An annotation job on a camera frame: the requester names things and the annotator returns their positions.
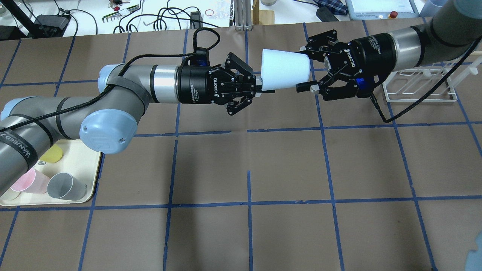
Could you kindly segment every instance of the black metal bar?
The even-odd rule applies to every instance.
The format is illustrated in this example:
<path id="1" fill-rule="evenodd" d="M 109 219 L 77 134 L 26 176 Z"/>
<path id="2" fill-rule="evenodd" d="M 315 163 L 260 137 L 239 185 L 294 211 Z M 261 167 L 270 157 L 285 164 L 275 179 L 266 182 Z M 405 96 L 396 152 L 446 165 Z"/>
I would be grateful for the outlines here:
<path id="1" fill-rule="evenodd" d="M 29 31 L 34 38 L 45 38 L 45 33 L 17 6 L 13 0 L 0 0 L 12 15 Z"/>

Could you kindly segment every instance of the pink ring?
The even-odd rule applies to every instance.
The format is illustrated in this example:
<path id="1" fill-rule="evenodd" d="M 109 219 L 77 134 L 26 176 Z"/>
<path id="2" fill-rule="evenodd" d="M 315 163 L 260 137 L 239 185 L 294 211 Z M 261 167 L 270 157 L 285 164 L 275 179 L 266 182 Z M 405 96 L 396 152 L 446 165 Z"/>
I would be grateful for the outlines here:
<path id="1" fill-rule="evenodd" d="M 213 16 L 214 10 L 212 10 L 212 9 L 206 10 L 206 11 L 204 12 L 204 14 L 206 14 L 206 16 Z"/>

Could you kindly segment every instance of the yellow cup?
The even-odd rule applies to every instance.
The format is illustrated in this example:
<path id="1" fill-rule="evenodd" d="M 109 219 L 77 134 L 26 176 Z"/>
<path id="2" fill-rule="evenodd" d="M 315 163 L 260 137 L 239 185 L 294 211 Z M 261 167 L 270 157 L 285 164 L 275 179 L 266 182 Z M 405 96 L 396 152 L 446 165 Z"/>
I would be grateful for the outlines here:
<path id="1" fill-rule="evenodd" d="M 56 163 L 62 158 L 63 155 L 64 152 L 62 149 L 57 144 L 54 144 L 44 155 L 40 157 L 39 160 L 47 163 Z"/>

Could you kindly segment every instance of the pink cup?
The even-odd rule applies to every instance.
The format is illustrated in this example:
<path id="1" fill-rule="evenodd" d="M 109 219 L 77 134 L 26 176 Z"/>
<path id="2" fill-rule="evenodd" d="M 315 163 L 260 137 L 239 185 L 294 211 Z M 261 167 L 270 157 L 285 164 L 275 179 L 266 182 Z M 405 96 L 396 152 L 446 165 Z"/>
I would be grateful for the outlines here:
<path id="1" fill-rule="evenodd" d="M 50 178 L 42 172 L 31 168 L 27 173 L 23 174 L 13 185 L 12 190 L 17 192 L 27 192 L 34 194 L 43 194 L 47 192 L 47 184 Z"/>

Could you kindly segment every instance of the red cap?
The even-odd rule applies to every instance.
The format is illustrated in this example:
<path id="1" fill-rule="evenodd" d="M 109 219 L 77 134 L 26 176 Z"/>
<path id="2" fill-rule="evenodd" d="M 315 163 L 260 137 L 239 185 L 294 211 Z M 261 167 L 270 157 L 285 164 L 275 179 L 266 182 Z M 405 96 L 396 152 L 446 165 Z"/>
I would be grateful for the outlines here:
<path id="1" fill-rule="evenodd" d="M 398 16 L 398 12 L 396 11 L 390 12 L 390 15 L 389 15 L 390 18 L 395 19 L 397 16 Z"/>

